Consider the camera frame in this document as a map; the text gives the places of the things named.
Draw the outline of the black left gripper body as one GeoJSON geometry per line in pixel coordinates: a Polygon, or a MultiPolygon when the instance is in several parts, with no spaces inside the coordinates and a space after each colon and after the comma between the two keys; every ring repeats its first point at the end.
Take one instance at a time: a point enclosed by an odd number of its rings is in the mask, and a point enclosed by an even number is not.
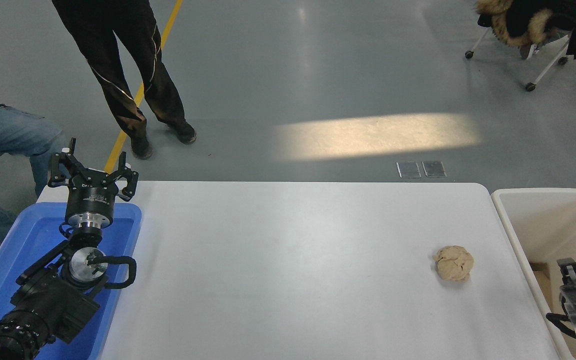
{"type": "Polygon", "coordinates": [[[99,214],[113,217],[118,189],[106,179],[107,175],[105,172],[92,172],[71,176],[65,216],[99,214]]]}

